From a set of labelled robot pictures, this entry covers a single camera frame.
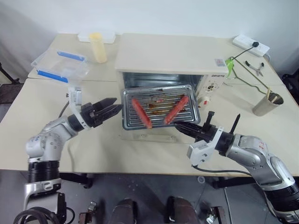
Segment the stainless steel cup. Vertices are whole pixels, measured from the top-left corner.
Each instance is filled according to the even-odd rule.
[[[269,94],[269,98],[264,96],[264,98],[262,98],[261,101],[258,102],[258,104],[252,109],[252,112],[256,116],[263,116],[283,103],[284,99],[279,94],[271,92]]]

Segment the metal tray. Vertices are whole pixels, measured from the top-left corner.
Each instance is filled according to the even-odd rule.
[[[133,98],[136,98],[142,105],[152,122],[153,128],[173,126],[172,122],[169,125],[165,125],[164,118],[184,95],[189,97],[189,102],[173,121],[188,121],[198,124],[200,122],[199,110],[191,85],[125,89],[122,95],[124,105],[122,110],[123,128],[125,130],[146,128],[132,106]]]

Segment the red sausage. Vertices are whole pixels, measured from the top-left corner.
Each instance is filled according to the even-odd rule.
[[[181,98],[178,104],[166,116],[166,118],[164,119],[164,123],[166,125],[170,124],[170,122],[172,122],[172,120],[176,117],[176,115],[184,108],[186,103],[188,103],[188,101],[189,101],[189,97],[183,96],[183,98]]]
[[[147,128],[152,128],[151,120],[148,117],[148,115],[145,113],[143,107],[140,105],[137,99],[132,99],[132,105],[134,107],[134,110],[136,111],[137,115],[139,116],[142,123]]]

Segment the metal bracket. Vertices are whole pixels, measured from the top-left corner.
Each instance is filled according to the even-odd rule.
[[[79,224],[88,224],[93,220],[93,215],[95,214],[97,209],[97,203],[94,201],[90,202],[88,206],[87,212],[81,212],[79,214]]]
[[[187,156],[191,160],[193,166],[199,165],[210,159],[220,139],[223,129],[223,127],[219,127],[213,140],[209,143],[206,143],[206,141],[201,140],[189,146]]]
[[[69,90],[69,102],[71,111],[74,113],[82,127],[86,130],[90,130],[90,126],[88,126],[84,119],[82,118],[81,112],[81,105],[82,105],[82,91],[81,88],[78,86],[70,86]]]
[[[25,198],[24,198],[24,210],[28,209],[27,204],[29,198],[33,194],[38,194],[41,192],[51,191],[55,188],[55,185],[60,185],[61,179],[53,179],[48,181],[34,182],[34,183],[26,183],[25,188]]]
[[[210,212],[206,217],[206,222],[208,224],[213,224],[215,220],[218,219],[219,224],[227,224],[225,218],[224,208],[221,206],[211,207]]]

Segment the black cable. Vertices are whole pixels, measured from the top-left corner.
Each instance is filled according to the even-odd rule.
[[[263,224],[266,224],[267,217],[268,217],[268,214],[269,214],[269,213],[271,213],[271,212],[270,212],[270,211],[268,211],[268,212],[267,212],[267,214],[266,214],[266,217],[265,217],[265,221],[264,221],[264,223],[263,223]]]
[[[230,206],[229,206],[229,202],[228,202],[228,194],[226,193],[226,188],[223,188],[223,190],[224,190],[226,204],[228,205],[228,215],[229,215],[230,224],[233,224],[233,218],[232,218],[232,214],[230,212]]]
[[[260,44],[259,42],[254,41],[254,42],[252,43],[252,47],[251,47],[251,48],[248,48],[247,50],[244,50],[243,52],[241,52],[241,53],[238,54],[237,56],[233,57],[233,60],[236,59],[236,58],[237,58],[238,56],[240,56],[241,54],[245,53],[246,51],[249,51],[249,50],[251,50],[251,49],[253,49],[253,48],[258,47],[259,44]]]
[[[240,56],[241,54],[245,53],[246,51],[249,51],[251,49],[253,49],[254,47],[248,48],[247,50],[244,50],[243,52],[241,52],[240,54],[238,54],[237,56],[233,57],[233,60],[236,59],[238,56]]]
[[[201,194],[200,194],[200,196],[199,196],[199,199],[197,200],[197,203],[196,203],[196,205],[195,205],[195,209],[197,208],[197,206],[198,206],[198,204],[200,203],[200,200],[201,200],[201,198],[202,198],[202,195],[204,194],[204,192],[205,192],[205,189],[206,189],[206,183],[205,183],[205,186],[204,186],[204,188],[203,188],[203,190],[202,190],[202,192],[201,192]]]
[[[250,173],[245,172],[245,171],[241,171],[241,170],[234,170],[234,169],[232,169],[232,170],[230,170],[230,169],[228,169],[228,170],[208,170],[208,169],[198,168],[197,165],[192,166],[192,167],[196,170],[199,170],[201,172],[207,172],[207,173],[241,173],[241,174],[247,174],[247,175],[251,176]]]
[[[20,212],[14,219],[14,224],[18,224],[19,221],[21,221],[21,224],[24,224],[27,218],[31,217],[36,219],[39,224],[48,224],[47,220],[50,220],[53,224],[59,224],[59,220],[53,212],[41,207],[33,207]]]
[[[65,223],[65,224],[71,224],[75,219],[75,212],[73,209],[71,209],[69,207],[66,207],[66,209],[72,213],[73,217],[71,218],[71,220],[68,223]]]
[[[66,103],[66,104],[64,105],[64,107],[62,108],[62,110],[61,110],[61,112],[60,112],[58,118],[60,118],[60,117],[62,116],[62,114],[64,113],[65,109],[67,108],[67,106],[68,106],[69,104],[70,104],[70,102],[67,101],[67,103]]]

